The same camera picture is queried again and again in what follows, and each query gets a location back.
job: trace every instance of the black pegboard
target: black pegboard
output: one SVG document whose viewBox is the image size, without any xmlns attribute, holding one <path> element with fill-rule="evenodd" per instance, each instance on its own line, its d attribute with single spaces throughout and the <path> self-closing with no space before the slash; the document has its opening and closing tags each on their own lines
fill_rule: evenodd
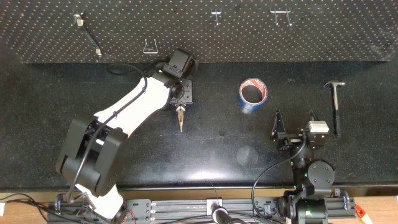
<svg viewBox="0 0 398 224">
<path fill-rule="evenodd" d="M 396 0 L 1 1 L 0 41 L 24 63 L 152 62 L 177 47 L 201 62 L 389 60 Z M 270 9 L 290 9 L 292 25 Z M 95 49 L 74 24 L 84 10 Z M 217 26 L 211 10 L 221 10 Z M 145 39 L 158 54 L 142 52 Z"/>
</svg>

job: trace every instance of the blue tape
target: blue tape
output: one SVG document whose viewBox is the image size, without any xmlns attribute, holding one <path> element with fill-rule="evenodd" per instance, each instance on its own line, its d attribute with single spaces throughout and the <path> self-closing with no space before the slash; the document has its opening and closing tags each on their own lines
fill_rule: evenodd
<svg viewBox="0 0 398 224">
<path fill-rule="evenodd" d="M 262 100 L 258 103 L 250 103 L 248 102 L 242 95 L 243 88 L 247 86 L 255 86 L 257 89 L 260 90 L 262 94 Z M 262 104 L 267 100 L 268 97 L 268 89 L 266 84 L 258 78 L 248 78 L 247 80 L 243 81 L 241 86 L 239 87 L 239 100 L 243 106 L 243 111 L 254 111 L 258 110 Z"/>
</svg>

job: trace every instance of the black tabletop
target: black tabletop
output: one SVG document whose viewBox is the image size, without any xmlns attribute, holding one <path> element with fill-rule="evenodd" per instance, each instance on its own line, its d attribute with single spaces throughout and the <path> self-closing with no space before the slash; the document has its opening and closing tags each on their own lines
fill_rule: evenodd
<svg viewBox="0 0 398 224">
<path fill-rule="evenodd" d="M 346 82 L 338 89 L 342 135 L 327 140 L 315 157 L 334 166 L 335 185 L 396 185 L 396 68 L 398 61 L 203 63 L 193 78 L 194 104 L 183 133 L 175 110 L 150 115 L 129 139 L 118 187 L 249 187 L 289 156 L 269 140 L 277 109 L 290 133 L 305 127 L 311 109 L 333 131 L 331 91 L 322 87 L 333 79 Z M 67 189 L 55 163 L 71 119 L 109 107 L 140 79 L 110 75 L 105 64 L 14 64 L 1 71 L 0 190 Z M 269 96 L 256 113 L 244 114 L 238 87 L 251 77 L 265 82 Z M 260 186 L 292 182 L 284 164 Z"/>
</svg>

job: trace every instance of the hammer handle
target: hammer handle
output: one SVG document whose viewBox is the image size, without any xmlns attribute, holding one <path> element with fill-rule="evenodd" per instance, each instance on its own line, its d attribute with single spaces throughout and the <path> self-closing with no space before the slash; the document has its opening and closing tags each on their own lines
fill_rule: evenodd
<svg viewBox="0 0 398 224">
<path fill-rule="evenodd" d="M 333 117 L 335 119 L 335 133 L 338 137 L 341 136 L 341 126 L 340 126 L 340 116 L 338 116 L 338 110 L 335 110 L 333 113 Z"/>
</svg>

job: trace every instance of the orange object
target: orange object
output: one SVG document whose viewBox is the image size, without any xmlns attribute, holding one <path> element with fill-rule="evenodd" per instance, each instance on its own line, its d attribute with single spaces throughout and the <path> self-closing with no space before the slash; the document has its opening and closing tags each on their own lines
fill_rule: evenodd
<svg viewBox="0 0 398 224">
<path fill-rule="evenodd" d="M 369 218 L 369 215 L 366 214 L 365 210 L 361 208 L 359 205 L 355 205 L 356 214 L 360 217 L 363 223 L 365 224 L 373 224 L 372 220 Z"/>
</svg>

